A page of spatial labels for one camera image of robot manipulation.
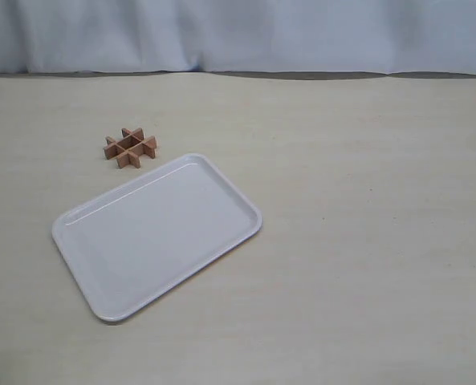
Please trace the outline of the white cloth backdrop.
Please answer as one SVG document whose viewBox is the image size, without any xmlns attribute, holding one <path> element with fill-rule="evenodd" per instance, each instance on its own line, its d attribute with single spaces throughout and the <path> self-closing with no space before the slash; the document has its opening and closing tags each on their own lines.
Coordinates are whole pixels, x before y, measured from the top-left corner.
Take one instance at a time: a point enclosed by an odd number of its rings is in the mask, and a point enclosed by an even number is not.
<svg viewBox="0 0 476 385">
<path fill-rule="evenodd" d="M 476 75 L 476 1 L 0 1 L 0 72 Z"/>
</svg>

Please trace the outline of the notched wooden piece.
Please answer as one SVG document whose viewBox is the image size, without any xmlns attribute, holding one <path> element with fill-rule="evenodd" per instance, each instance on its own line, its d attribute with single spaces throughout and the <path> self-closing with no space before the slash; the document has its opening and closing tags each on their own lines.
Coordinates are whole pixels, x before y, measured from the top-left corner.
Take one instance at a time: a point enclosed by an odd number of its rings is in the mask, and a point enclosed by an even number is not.
<svg viewBox="0 0 476 385">
<path fill-rule="evenodd" d="M 121 132 L 124 142 L 121 147 L 125 150 L 137 156 L 145 154 L 152 159 L 156 158 L 157 139 L 155 136 L 146 137 L 143 128 L 133 131 L 122 128 Z"/>
<path fill-rule="evenodd" d="M 106 138 L 107 145 L 104 147 L 105 151 L 108 151 L 109 148 L 118 147 L 122 148 L 123 150 L 129 150 L 137 145 L 144 144 L 146 147 L 149 148 L 156 148 L 157 142 L 154 136 L 150 136 L 149 138 L 140 139 L 137 136 L 126 136 L 121 140 L 114 140 L 111 137 Z"/>
<path fill-rule="evenodd" d="M 116 160 L 116 157 L 124 151 L 125 150 L 123 150 L 122 148 L 112 147 L 112 148 L 109 148 L 108 151 L 104 150 L 104 155 L 105 155 L 107 160 L 110 160 L 110 159 L 115 159 Z"/>
<path fill-rule="evenodd" d="M 140 157 L 143 155 L 154 159 L 156 157 L 155 148 L 140 144 L 119 154 L 116 157 L 116 163 L 119 168 L 124 168 L 128 165 L 140 168 Z"/>
</svg>

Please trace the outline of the white plastic tray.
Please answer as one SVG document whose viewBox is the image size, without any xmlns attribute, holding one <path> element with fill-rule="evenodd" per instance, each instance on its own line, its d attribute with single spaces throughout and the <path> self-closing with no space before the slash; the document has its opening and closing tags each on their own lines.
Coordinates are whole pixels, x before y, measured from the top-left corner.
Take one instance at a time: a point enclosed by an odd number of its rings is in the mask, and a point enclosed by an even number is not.
<svg viewBox="0 0 476 385">
<path fill-rule="evenodd" d="M 64 213 L 51 234 L 92 313 L 121 322 L 261 226 L 257 207 L 190 153 Z"/>
</svg>

